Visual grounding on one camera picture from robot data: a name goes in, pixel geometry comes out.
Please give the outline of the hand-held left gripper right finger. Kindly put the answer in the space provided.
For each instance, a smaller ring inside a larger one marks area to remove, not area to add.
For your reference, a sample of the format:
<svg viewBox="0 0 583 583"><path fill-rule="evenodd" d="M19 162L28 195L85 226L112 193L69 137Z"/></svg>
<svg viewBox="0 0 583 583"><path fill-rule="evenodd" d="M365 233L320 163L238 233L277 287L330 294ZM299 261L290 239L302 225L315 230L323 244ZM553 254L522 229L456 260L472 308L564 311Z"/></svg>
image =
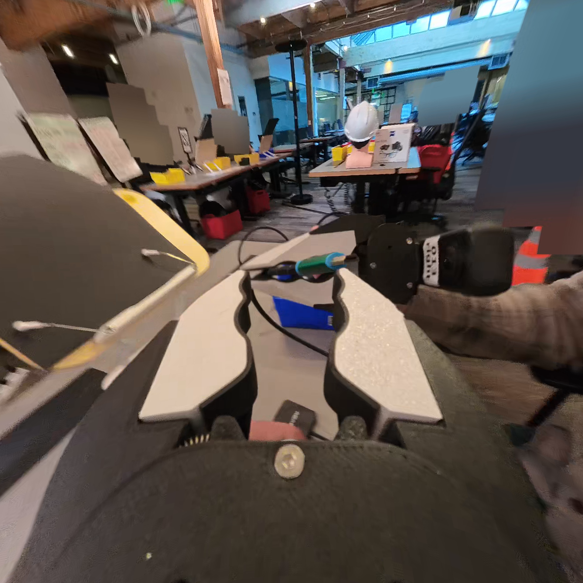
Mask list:
<svg viewBox="0 0 583 583"><path fill-rule="evenodd" d="M443 415L403 314L348 269L333 278L335 335L325 368L325 400L339 426L358 417L368 431L393 421L435 425Z"/></svg>

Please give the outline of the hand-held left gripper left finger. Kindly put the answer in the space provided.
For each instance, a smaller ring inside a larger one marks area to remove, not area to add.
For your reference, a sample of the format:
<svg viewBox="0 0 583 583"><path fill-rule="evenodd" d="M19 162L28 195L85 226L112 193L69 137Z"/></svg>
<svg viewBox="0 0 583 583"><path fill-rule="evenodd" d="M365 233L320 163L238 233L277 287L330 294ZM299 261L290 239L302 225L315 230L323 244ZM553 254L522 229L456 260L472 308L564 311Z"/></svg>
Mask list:
<svg viewBox="0 0 583 583"><path fill-rule="evenodd" d="M251 425L258 395L248 332L250 275L235 272L179 317L145 398L142 422L186 420L211 427L221 416Z"/></svg>

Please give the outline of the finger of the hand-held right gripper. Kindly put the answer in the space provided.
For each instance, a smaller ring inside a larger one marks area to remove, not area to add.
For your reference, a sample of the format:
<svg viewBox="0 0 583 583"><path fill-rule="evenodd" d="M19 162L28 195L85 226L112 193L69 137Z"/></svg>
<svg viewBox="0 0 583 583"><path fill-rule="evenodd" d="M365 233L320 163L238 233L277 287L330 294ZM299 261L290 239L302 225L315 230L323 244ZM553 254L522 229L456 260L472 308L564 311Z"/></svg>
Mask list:
<svg viewBox="0 0 583 583"><path fill-rule="evenodd" d="M277 244L270 250L246 261L244 270L260 271L281 262L292 261L296 263L310 257L328 255L334 252L349 255L354 251L356 245L354 230L321 234L306 233L288 242Z"/></svg>

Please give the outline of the braided hdmi cable green plug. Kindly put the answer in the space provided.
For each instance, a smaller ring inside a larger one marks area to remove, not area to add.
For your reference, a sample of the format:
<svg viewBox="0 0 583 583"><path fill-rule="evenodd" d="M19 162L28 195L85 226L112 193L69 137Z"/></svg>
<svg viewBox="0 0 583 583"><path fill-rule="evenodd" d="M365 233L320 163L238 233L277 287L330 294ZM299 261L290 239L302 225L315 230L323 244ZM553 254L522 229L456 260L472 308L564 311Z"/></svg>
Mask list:
<svg viewBox="0 0 583 583"><path fill-rule="evenodd" d="M317 279L324 277L324 281L329 280L333 274L340 268L346 267L347 255L340 252L331 252L324 255L312 256L299 261L281 261L273 266L263 268L251 268L252 271L260 270L260 275L271 280L280 281L283 278L285 283L295 281L307 281L315 283ZM286 328L274 321L269 314L263 309L254 291L251 291L251 302L259 315L274 329L281 332L288 339L297 342L312 352L328 357L329 353L317 346L310 344L308 341L301 339Z"/></svg>

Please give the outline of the person's right forearm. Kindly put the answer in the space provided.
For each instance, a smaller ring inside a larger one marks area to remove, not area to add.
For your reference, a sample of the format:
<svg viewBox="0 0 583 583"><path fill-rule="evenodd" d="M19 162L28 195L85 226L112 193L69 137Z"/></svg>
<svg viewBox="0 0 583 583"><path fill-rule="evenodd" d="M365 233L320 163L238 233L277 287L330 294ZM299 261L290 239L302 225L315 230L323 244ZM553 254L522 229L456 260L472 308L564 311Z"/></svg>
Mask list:
<svg viewBox="0 0 583 583"><path fill-rule="evenodd" d="M555 369L582 367L582 273L491 297L420 286L404 316L462 356Z"/></svg>

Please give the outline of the orange traffic cone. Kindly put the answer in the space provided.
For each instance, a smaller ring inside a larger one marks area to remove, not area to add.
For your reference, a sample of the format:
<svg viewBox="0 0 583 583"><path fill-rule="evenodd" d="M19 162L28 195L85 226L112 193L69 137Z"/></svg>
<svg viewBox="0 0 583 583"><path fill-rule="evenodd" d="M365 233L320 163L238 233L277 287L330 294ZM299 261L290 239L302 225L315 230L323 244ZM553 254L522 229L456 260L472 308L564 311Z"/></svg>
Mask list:
<svg viewBox="0 0 583 583"><path fill-rule="evenodd" d="M540 254L538 246L542 226L533 227L521 244L513 265L512 286L541 285L548 273L549 254Z"/></svg>

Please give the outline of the blue plastic bin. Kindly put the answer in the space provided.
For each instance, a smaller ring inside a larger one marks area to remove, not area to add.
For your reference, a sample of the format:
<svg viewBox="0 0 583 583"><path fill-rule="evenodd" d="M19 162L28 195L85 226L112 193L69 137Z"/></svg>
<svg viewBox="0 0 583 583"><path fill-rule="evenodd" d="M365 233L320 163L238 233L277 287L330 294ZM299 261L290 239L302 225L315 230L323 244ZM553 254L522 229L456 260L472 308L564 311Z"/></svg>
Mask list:
<svg viewBox="0 0 583 583"><path fill-rule="evenodd" d="M333 330L333 315L331 312L285 298L274 296L272 299L282 327L287 329Z"/></svg>

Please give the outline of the white laptop stand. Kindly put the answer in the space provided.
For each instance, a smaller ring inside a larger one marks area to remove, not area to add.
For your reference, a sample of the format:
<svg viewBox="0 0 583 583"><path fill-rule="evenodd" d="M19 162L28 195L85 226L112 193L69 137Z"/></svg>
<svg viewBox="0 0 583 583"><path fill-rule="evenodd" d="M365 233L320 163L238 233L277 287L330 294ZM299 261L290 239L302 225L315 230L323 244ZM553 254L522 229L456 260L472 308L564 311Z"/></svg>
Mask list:
<svg viewBox="0 0 583 583"><path fill-rule="evenodd" d="M12 329L19 333L27 333L35 330L42 329L65 329L69 331L79 331L79 332L93 332L93 341L96 344L104 344L110 337L120 331L123 327L129 325L137 317L141 316L147 310L153 308L165 295L167 295L173 288L180 285L183 281L188 279L193 274L198 274L198 266L196 262L192 259L185 259L178 255L171 254L169 252L142 248L141 257L150 262L156 257L169 257L175 259L182 263L188 265L180 273L176 274L165 283L163 286L158 288L156 291L148 295L146 298L140 302L128 307L127 309L120 312L115 317L111 318L105 324L102 324L99 328L88 328L85 326L67 325L67 324L57 324L54 322L41 322L41 321L22 321L17 320L12 322ZM13 368L9 370L4 378L1 380L1 404L8 402L9 400L16 397L18 392L23 390L25 378L29 373L24 370L24 368Z"/></svg>

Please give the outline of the wooden desk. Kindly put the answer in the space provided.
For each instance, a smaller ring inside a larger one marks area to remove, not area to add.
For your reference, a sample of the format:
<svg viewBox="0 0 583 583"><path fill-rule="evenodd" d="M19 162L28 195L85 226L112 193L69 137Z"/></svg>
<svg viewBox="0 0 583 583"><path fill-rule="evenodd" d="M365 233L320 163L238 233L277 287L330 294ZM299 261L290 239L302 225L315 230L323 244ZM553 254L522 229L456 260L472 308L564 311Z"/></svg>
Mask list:
<svg viewBox="0 0 583 583"><path fill-rule="evenodd" d="M272 167L279 164L287 156L271 156L266 159L260 159L258 163L249 165L238 165L232 164L229 169L219 170L214 172L198 172L195 175L187 176L182 182L175 184L156 184L150 182L148 184L140 186L140 190L145 193L147 191L153 191L162 194L168 194L174 202L174 206L179 215L179 224L182 226L186 232L192 236L195 236L195 230L191 219L186 210L184 201L187 198L195 198L197 194L207 195L214 193L217 190L227 188L228 186L236 183L237 181L244 180L248 178L252 172L255 171L269 171Z"/></svg>
<svg viewBox="0 0 583 583"><path fill-rule="evenodd" d="M383 203L400 181L406 177L416 176L421 169L418 147L411 147L407 162L404 163L373 163L369 167L349 169L347 160L334 165L329 159L309 172L310 179L319 179L325 188L352 184L355 185L353 213L371 214L380 210L385 214Z"/></svg>

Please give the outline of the red office chair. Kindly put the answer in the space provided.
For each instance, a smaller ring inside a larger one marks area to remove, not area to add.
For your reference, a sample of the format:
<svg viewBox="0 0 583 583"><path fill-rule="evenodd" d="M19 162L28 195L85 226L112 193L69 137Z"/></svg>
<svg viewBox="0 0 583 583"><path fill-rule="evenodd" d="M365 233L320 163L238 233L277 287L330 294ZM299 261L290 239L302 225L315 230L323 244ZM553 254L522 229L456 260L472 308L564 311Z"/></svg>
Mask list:
<svg viewBox="0 0 583 583"><path fill-rule="evenodd" d="M450 142L418 146L419 180L435 199L449 200L455 185L454 152Z"/></svg>

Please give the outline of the pink mannequin head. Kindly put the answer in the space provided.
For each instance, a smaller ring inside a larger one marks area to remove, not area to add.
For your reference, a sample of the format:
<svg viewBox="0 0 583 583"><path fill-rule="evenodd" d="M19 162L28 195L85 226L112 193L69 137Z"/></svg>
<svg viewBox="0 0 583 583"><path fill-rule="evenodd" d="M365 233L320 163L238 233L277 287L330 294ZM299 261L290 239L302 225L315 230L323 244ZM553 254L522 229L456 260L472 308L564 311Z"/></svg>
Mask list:
<svg viewBox="0 0 583 583"><path fill-rule="evenodd" d="M370 152L371 141L351 142L349 152L345 160L347 170L368 169L373 164L373 153Z"/></svg>

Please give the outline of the dark grey rectangular device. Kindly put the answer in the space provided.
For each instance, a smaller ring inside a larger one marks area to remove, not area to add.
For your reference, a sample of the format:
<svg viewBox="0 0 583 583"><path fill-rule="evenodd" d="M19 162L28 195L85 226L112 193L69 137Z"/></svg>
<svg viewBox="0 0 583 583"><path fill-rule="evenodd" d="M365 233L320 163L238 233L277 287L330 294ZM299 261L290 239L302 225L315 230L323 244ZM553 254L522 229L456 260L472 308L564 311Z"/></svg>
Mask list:
<svg viewBox="0 0 583 583"><path fill-rule="evenodd" d="M317 423L317 415L302 404L286 399L276 412L273 421L291 425L302 432L307 438Z"/></svg>

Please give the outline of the black floor lamp pole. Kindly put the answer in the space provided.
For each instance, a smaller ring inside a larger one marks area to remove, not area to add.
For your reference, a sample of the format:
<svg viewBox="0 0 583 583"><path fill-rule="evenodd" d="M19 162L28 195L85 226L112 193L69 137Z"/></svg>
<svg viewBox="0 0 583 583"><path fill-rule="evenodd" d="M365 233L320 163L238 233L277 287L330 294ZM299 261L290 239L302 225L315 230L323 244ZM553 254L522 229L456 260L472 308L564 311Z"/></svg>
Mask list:
<svg viewBox="0 0 583 583"><path fill-rule="evenodd" d="M276 51L280 54L287 54L290 67L291 82L291 100L293 104L293 125L295 137L295 183L298 192L291 196L289 202L292 206L306 206L312 203L312 196L303 191L304 182L302 180L302 164L300 156L300 135L298 125L298 108L297 108L297 84L295 79L295 53L302 51L307 47L307 42L303 39L287 40L275 46Z"/></svg>

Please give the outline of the white printed box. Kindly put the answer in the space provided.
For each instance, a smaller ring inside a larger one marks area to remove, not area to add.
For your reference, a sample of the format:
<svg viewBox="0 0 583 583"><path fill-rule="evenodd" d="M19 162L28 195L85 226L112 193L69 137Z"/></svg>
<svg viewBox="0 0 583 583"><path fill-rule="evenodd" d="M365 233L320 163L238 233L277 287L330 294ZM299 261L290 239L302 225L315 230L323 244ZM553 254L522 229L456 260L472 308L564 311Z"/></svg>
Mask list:
<svg viewBox="0 0 583 583"><path fill-rule="evenodd" d="M414 126L414 123L407 123L381 127L375 135L373 164L405 165L409 158Z"/></svg>

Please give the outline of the white hard hat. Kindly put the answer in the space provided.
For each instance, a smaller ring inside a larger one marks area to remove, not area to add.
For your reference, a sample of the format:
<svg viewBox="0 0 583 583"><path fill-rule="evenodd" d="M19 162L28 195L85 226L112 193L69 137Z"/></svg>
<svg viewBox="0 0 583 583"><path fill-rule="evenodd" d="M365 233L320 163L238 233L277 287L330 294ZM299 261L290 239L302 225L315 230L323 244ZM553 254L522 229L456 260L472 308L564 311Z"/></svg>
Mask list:
<svg viewBox="0 0 583 583"><path fill-rule="evenodd" d="M376 134L380 123L377 108L364 100L354 106L345 123L346 138L355 146L362 147Z"/></svg>

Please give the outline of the wooden board with black surface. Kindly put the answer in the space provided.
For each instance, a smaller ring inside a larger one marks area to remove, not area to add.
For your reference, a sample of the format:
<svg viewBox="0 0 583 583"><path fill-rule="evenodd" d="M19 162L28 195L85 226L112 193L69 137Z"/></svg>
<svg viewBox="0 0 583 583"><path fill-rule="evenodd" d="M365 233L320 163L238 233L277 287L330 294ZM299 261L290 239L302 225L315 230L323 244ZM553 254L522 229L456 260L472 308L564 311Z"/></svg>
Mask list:
<svg viewBox="0 0 583 583"><path fill-rule="evenodd" d="M12 322L97 329L189 267L150 262L142 248L194 260L198 274L185 281L209 268L207 251L148 197L34 157L1 157L1 362L44 371L103 345L93 332L19 333Z"/></svg>

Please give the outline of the whiteboard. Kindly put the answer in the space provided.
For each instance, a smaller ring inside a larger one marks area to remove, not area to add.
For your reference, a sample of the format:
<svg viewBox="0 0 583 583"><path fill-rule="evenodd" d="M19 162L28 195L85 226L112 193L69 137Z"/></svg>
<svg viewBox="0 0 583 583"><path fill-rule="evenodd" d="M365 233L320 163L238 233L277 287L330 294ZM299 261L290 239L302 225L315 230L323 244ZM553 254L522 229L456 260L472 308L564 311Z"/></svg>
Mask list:
<svg viewBox="0 0 583 583"><path fill-rule="evenodd" d="M120 183L142 176L142 170L108 117L80 118L79 127L88 137L110 174Z"/></svg>
<svg viewBox="0 0 583 583"><path fill-rule="evenodd" d="M72 116L25 113L23 119L49 161L107 186L107 180Z"/></svg>

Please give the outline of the wooden support post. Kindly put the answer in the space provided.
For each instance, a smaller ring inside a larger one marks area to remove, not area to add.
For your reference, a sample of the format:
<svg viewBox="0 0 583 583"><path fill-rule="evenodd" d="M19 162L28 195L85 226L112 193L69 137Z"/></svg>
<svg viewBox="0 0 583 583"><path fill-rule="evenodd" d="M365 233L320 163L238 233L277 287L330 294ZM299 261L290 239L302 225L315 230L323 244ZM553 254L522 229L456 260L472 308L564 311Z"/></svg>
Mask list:
<svg viewBox="0 0 583 583"><path fill-rule="evenodd" d="M216 106L231 109L232 97L228 97L227 101L224 101L221 92L219 71L224 70L224 67L213 1L194 1L194 8L207 57Z"/></svg>

